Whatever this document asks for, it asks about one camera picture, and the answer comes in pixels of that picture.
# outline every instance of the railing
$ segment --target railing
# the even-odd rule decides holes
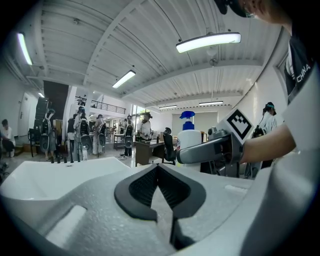
[[[80,106],[85,106],[87,103],[87,99],[76,96],[74,99],[74,102]],[[90,107],[94,108],[94,109],[106,110],[106,111],[116,112],[116,113],[120,113],[120,114],[126,113],[126,109],[123,107],[110,105],[110,104],[99,102],[96,100],[91,101]]]

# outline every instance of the spray bottle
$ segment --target spray bottle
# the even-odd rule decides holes
[[[199,130],[195,130],[195,125],[190,121],[190,118],[194,117],[195,115],[196,114],[193,111],[182,112],[180,118],[186,118],[186,122],[182,126],[182,131],[180,131],[178,134],[176,145],[177,151],[201,144],[201,132]],[[178,167],[185,167],[192,171],[200,172],[200,163],[181,164],[178,161],[176,161],[176,163]]]

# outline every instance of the office chair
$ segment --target office chair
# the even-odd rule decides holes
[[[174,145],[172,143],[172,136],[171,136],[171,129],[170,128],[165,128],[165,131],[163,133],[163,140],[164,140],[164,145],[165,145],[165,150],[164,150],[164,159],[166,161],[169,161],[165,164],[171,164],[171,165],[176,165],[176,155],[177,155],[177,150],[174,150]]]

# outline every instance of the doorway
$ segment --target doorway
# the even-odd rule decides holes
[[[26,136],[29,131],[29,114],[30,114],[30,96],[27,93],[23,94],[19,120],[18,120],[18,135]]]

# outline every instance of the person's arm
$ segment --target person's arm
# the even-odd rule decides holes
[[[8,136],[7,136],[7,139],[10,140],[10,141],[12,140],[12,129],[11,129],[11,127],[8,128]]]
[[[273,117],[272,124],[271,124],[271,131],[277,128],[277,120]]]
[[[0,139],[3,139],[5,141],[8,140],[8,138],[3,133],[1,133],[1,131],[0,131]]]
[[[77,115],[77,116],[74,118],[73,129],[76,129],[76,128],[77,128],[78,122],[79,122],[79,115]]]
[[[287,125],[283,123],[264,136],[248,139],[243,146],[241,164],[283,157],[296,147],[296,143]]]
[[[136,131],[140,134],[141,133],[141,122],[138,122],[136,126]]]

